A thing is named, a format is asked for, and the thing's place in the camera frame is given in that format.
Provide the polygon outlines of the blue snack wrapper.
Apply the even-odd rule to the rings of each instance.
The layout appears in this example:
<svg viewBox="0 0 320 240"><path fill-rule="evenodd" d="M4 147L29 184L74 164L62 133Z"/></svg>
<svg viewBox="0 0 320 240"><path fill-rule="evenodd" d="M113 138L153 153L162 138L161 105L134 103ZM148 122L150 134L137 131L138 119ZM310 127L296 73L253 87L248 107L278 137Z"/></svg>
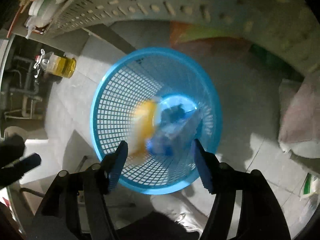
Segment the blue snack wrapper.
<svg viewBox="0 0 320 240"><path fill-rule="evenodd" d="M200 109L186 111L182 104L164 109L153 136L145 141L148 153L157 157L189 153L192 141L201 134L202 119Z"/></svg>

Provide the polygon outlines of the yellow cooking oil bottle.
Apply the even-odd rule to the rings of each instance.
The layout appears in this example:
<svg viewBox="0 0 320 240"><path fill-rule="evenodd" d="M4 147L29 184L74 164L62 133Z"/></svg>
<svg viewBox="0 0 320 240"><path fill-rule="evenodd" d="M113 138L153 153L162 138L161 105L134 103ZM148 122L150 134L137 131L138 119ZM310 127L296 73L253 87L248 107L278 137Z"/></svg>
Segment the yellow cooking oil bottle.
<svg viewBox="0 0 320 240"><path fill-rule="evenodd" d="M46 53L41 49L33 69L37 71L35 77L39 75L40 70L43 70L45 73L70 79L76 69L76 59L58 56L54 52Z"/></svg>

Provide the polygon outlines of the blue plastic mesh basket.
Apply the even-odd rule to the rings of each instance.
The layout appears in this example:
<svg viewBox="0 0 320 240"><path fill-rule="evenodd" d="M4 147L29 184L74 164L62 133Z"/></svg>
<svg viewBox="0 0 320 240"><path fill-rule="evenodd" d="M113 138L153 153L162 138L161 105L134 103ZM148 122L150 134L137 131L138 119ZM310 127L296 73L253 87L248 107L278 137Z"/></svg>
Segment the blue plastic mesh basket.
<svg viewBox="0 0 320 240"><path fill-rule="evenodd" d="M91 106L92 144L106 167L108 184L108 155L116 151L122 140L128 144L134 111L149 99L157 101L155 129L160 123L161 111L166 108L182 104L186 111L200 109L202 129L196 139L210 153L218 148L222 130L221 105L203 68L187 55L169 48L140 49L121 58L107 71ZM194 140L190 152L178 157L157 157L146 149L143 156L136 158L128 152L117 184L152 195L169 194L189 186L199 177Z"/></svg>

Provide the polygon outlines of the yellow white medicine box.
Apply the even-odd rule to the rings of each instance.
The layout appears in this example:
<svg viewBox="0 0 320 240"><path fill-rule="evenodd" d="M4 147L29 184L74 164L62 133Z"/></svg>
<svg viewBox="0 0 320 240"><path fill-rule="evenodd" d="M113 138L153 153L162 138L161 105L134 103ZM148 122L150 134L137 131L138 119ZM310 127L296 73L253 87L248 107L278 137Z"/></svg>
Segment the yellow white medicine box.
<svg viewBox="0 0 320 240"><path fill-rule="evenodd" d="M138 158L146 153L145 141L150 139L155 132L153 119L156 111L157 101L154 99L145 100L136 107L128 142L129 155Z"/></svg>

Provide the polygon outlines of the stack of white bowls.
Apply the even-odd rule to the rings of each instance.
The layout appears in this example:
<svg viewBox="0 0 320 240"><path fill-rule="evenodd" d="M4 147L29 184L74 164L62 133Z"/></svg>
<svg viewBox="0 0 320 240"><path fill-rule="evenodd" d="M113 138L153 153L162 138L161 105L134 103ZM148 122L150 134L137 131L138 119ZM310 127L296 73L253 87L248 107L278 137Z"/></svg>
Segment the stack of white bowls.
<svg viewBox="0 0 320 240"><path fill-rule="evenodd" d="M35 0L28 11L28 19L25 23L27 29L26 39L32 32L43 34L47 26L52 22L55 13L67 0Z"/></svg>

